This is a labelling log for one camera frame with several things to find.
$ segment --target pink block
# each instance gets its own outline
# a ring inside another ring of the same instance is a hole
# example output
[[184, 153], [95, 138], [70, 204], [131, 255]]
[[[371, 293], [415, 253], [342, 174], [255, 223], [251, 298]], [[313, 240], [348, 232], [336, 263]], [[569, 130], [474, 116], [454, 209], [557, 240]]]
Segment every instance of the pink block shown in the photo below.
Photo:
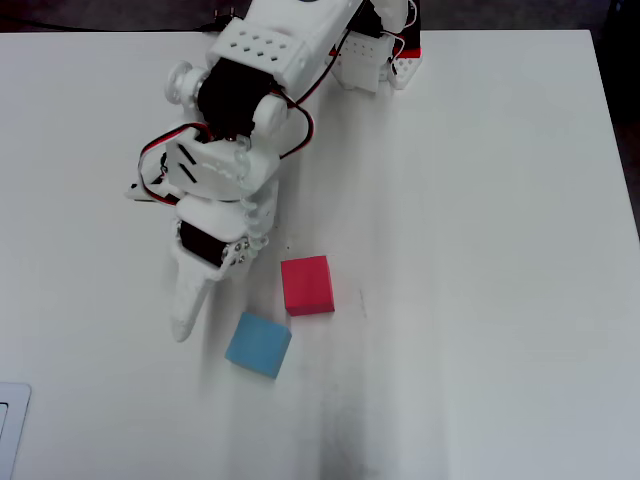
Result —
[[327, 257], [282, 262], [284, 304], [292, 317], [333, 312], [333, 289]]

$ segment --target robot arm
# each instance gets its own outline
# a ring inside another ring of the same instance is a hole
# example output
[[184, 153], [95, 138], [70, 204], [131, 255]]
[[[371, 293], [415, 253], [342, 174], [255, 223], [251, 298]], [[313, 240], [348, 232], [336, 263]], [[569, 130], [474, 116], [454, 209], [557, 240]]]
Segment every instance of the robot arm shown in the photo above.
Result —
[[[300, 104], [317, 85], [314, 76], [332, 48], [338, 44], [329, 67], [337, 64], [334, 74], [345, 87], [375, 91], [383, 77], [395, 75], [400, 52], [394, 55], [394, 32], [402, 32], [408, 16], [415, 22], [417, 7], [414, 0], [368, 1], [253, 0], [246, 18], [231, 19], [217, 36], [207, 69], [181, 62], [171, 71], [165, 96], [182, 105], [182, 119], [143, 149], [139, 182], [127, 195], [176, 205], [177, 341], [190, 335], [215, 282], [246, 271], [267, 244], [278, 194], [275, 173], [296, 150], [280, 155], [272, 136], [297, 108], [309, 123], [300, 146], [310, 140], [313, 119]], [[360, 21], [354, 27], [354, 15], [366, 16], [371, 26], [360, 28]], [[156, 151], [148, 162], [156, 148], [165, 152]]]

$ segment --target table surface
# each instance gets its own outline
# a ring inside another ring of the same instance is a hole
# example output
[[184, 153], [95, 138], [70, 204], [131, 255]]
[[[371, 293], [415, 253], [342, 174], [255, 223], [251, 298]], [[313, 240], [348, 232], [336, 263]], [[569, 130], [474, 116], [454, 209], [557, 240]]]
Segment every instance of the table surface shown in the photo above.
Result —
[[[0, 36], [14, 480], [640, 476], [640, 255], [589, 34], [422, 42], [405, 91], [324, 82], [269, 247], [176, 344], [172, 211], [123, 191], [210, 39]], [[312, 255], [336, 312], [287, 319], [280, 261]], [[244, 310], [290, 324], [275, 382], [224, 359]]]

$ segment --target light blue block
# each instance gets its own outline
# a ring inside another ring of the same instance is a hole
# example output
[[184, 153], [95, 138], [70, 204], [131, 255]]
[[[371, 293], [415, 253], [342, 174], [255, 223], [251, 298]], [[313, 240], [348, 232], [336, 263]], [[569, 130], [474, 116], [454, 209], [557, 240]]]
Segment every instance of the light blue block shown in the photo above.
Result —
[[236, 365], [276, 378], [291, 332], [284, 325], [243, 313], [225, 358]]

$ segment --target black wire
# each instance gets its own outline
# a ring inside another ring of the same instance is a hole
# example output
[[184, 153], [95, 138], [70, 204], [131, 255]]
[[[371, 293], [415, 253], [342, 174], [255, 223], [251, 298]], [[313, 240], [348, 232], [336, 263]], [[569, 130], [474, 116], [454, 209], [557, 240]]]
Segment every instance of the black wire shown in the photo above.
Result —
[[293, 100], [289, 95], [284, 93], [282, 89], [276, 90], [276, 93], [287, 101], [289, 108], [295, 108], [299, 110], [307, 119], [307, 135], [304, 137], [304, 140], [302, 140], [302, 142], [300, 142], [298, 145], [293, 147], [287, 153], [283, 153], [282, 155], [280, 155], [280, 159], [283, 159], [283, 158], [287, 158], [289, 155], [293, 155], [298, 150], [302, 150], [304, 147], [306, 147], [309, 144], [309, 142], [313, 138], [313, 133], [315, 132], [315, 125], [313, 122], [313, 117], [307, 110], [305, 110], [300, 106], [300, 102], [296, 102], [295, 100]]
[[[356, 10], [356, 13], [353, 15], [353, 18], [355, 18], [358, 15], [360, 15], [360, 12], [362, 12], [362, 10], [364, 9], [364, 6], [366, 5], [366, 3], [368, 1], [369, 0], [364, 0], [360, 4], [360, 6], [358, 7], [358, 10]], [[320, 78], [318, 78], [318, 80], [316, 80], [315, 83], [313, 85], [311, 85], [309, 90], [307, 90], [298, 99], [298, 103], [303, 103], [307, 98], [309, 98], [311, 96], [311, 94], [316, 90], [316, 88], [318, 88], [318, 85], [320, 85], [322, 83], [324, 78], [327, 76], [327, 74], [331, 70], [331, 67], [333, 67], [333, 64], [336, 63], [336, 60], [338, 60], [338, 57], [340, 56], [340, 50], [342, 50], [342, 45], [344, 45], [344, 42], [345, 42], [345, 40], [347, 39], [347, 37], [349, 36], [350, 33], [351, 33], [351, 28], [347, 29], [347, 33], [345, 33], [344, 37], [342, 37], [342, 40], [340, 40], [340, 43], [338, 44], [338, 47], [336, 48], [336, 54], [333, 56], [333, 58], [329, 62], [329, 65], [327, 65], [327, 68], [324, 69], [324, 72], [322, 72], [322, 75], [320, 75]]]
[[13, 23], [21, 23], [36, 28], [44, 28], [46, 30], [57, 30], [59, 32], [181, 32], [183, 30], [172, 30], [168, 28], [159, 28], [156, 30], [98, 30], [95, 28], [68, 27], [66, 25], [54, 25], [52, 23], [38, 22], [36, 20], [28, 20], [25, 18], [12, 17], [0, 13], [0, 19]]

